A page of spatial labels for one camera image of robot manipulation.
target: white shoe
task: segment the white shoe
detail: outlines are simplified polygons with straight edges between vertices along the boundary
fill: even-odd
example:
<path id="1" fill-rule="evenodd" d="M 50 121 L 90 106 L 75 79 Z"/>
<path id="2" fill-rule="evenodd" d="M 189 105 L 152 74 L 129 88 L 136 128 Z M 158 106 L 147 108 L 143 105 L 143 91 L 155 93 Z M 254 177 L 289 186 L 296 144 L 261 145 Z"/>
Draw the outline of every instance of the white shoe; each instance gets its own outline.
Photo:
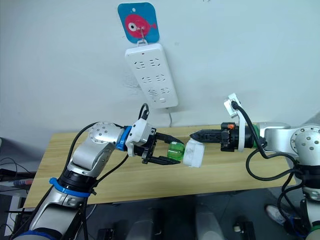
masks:
<path id="1" fill-rule="evenodd" d="M 266 214 L 275 221 L 276 223 L 280 224 L 281 226 L 284 225 L 286 219 L 281 215 L 279 209 L 274 205 L 266 205 L 264 208 Z M 292 216 L 287 213 L 286 211 L 282 210 L 283 213 L 290 219 Z"/>

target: electrical outlet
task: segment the electrical outlet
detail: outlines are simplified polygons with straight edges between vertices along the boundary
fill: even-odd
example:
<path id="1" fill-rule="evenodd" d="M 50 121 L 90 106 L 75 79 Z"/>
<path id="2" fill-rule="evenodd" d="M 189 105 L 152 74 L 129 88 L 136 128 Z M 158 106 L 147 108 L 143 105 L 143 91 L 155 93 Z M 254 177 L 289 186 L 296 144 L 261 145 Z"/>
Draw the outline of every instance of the electrical outlet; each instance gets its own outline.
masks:
<path id="1" fill-rule="evenodd" d="M 130 48 L 125 52 L 125 59 L 151 107 L 161 109 L 178 105 L 176 89 L 161 44 Z"/>

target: blue joint ring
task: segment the blue joint ring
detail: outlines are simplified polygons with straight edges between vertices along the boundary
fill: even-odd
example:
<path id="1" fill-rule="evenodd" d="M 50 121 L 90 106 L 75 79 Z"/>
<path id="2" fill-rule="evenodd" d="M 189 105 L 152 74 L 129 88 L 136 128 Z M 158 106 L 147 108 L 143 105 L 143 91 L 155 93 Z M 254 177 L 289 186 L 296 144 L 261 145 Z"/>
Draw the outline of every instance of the blue joint ring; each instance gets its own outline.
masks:
<path id="1" fill-rule="evenodd" d="M 89 192 L 72 191 L 63 186 L 60 186 L 55 177 L 50 178 L 49 183 L 52 184 L 59 192 L 62 192 L 64 194 L 69 194 L 80 198 L 88 198 L 90 196 Z"/>
<path id="2" fill-rule="evenodd" d="M 120 141 L 115 145 L 115 147 L 117 149 L 119 149 L 120 151 L 125 151 L 125 145 L 126 145 L 126 140 L 128 138 L 128 135 L 131 131 L 132 126 L 126 126 L 124 129 L 124 132 L 120 138 Z"/>

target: green bottle cap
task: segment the green bottle cap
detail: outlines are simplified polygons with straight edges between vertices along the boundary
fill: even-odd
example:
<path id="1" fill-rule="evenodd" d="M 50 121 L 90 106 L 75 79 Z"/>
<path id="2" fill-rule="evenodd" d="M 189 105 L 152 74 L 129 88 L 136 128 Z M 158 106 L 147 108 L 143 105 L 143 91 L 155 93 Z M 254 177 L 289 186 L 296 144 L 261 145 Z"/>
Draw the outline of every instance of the green bottle cap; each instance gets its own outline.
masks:
<path id="1" fill-rule="evenodd" d="M 169 145 L 167 157 L 177 161 L 181 161 L 184 158 L 185 145 L 180 142 L 173 141 Z"/>

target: wooden table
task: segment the wooden table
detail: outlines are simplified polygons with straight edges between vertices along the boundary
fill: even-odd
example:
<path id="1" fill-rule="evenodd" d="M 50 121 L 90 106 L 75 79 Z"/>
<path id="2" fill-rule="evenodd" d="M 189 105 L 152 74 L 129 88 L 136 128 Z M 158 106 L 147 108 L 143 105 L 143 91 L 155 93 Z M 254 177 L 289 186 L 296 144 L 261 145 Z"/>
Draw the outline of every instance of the wooden table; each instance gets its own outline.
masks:
<path id="1" fill-rule="evenodd" d="M 201 129 L 220 129 L 220 126 L 169 127 L 158 128 L 157 131 L 172 135 L 186 143 L 189 134 Z M 25 208 L 34 208 L 50 187 L 49 179 L 60 176 L 75 135 L 76 133 L 57 133 L 52 136 L 27 196 Z M 84 133 L 76 147 L 86 137 L 87 133 Z M 154 155 L 166 156 L 168 146 L 161 141 L 158 142 Z M 167 166 L 142 164 L 139 156 L 129 157 L 122 167 L 95 188 L 97 195 L 92 195 L 88 203 L 112 203 L 281 186 L 285 177 L 264 182 L 255 180 L 247 173 L 245 162 L 251 151 L 252 149 L 246 149 L 242 153 L 221 152 L 220 144 L 208 143 L 205 146 L 201 168 L 187 167 L 182 163 Z M 102 174 L 115 167 L 125 155 L 125 152 L 115 150 Z M 261 177 L 274 176 L 289 168 L 283 157 L 263 159 L 259 154 L 252 159 L 250 166 L 252 171 Z"/>

